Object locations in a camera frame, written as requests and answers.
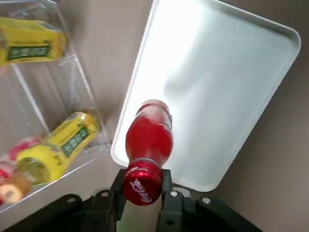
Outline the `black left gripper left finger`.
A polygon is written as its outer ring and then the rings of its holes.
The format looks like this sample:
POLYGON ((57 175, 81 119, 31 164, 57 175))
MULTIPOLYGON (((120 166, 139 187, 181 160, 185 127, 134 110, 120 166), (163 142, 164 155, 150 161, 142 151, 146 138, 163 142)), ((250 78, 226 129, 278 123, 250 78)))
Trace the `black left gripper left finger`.
POLYGON ((76 194, 64 195, 5 231, 114 232, 125 205, 121 189, 124 176, 125 170, 119 170, 110 189, 84 201, 76 194))

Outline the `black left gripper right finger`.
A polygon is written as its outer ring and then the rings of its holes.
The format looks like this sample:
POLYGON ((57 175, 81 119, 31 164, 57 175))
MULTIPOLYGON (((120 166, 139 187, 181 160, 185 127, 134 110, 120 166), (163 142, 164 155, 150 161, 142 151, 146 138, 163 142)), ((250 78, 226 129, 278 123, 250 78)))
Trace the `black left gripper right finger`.
POLYGON ((260 232, 261 229, 216 198, 184 197, 173 190, 170 170, 162 170, 158 232, 260 232))

